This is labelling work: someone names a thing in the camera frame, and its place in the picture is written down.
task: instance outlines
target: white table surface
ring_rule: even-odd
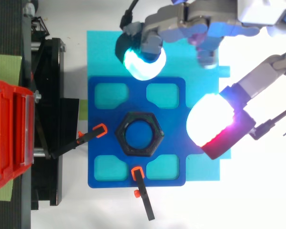
[[[65,53],[65,97],[87,99],[86,31],[118,31],[131,0],[39,0],[38,14]],[[141,0],[133,21],[143,21],[169,0]],[[231,66],[236,82],[272,54],[286,52],[286,39],[265,30],[253,38],[225,38],[220,64]],[[286,109],[286,76],[261,93],[247,111],[258,122]],[[78,129],[87,131],[87,121]],[[150,187],[156,220],[149,222],[134,188],[92,189],[87,184],[87,145],[63,158],[63,199],[59,206],[40,202],[32,229],[286,229],[286,118],[259,141],[244,137],[221,161],[221,181],[187,182],[182,187]]]

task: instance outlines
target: black hex nut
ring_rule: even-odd
[[[131,147],[125,137],[127,128],[131,123],[136,121],[145,121],[152,129],[153,137],[150,144],[144,149],[136,149]],[[148,112],[128,112],[124,117],[121,124],[115,130],[115,136],[118,139],[123,152],[127,156],[152,156],[159,144],[164,138],[164,132],[161,129],[156,116],[153,113]]]

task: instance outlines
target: red plastic container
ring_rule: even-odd
[[[33,163],[34,96],[0,81],[0,188]]]

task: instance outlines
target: white light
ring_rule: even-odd
[[[206,94],[192,108],[186,131],[202,147],[233,123],[234,110],[219,94]]]
[[[124,55],[124,66],[130,74],[137,80],[150,80],[156,77],[166,63],[166,54],[164,48],[161,49],[159,58],[153,63],[147,63],[142,60],[134,50],[127,50]]]

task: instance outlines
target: metal rod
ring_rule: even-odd
[[[40,42],[32,42],[31,43],[31,51],[37,52],[40,47]]]
[[[35,148],[34,157],[46,157],[44,150],[42,148]]]

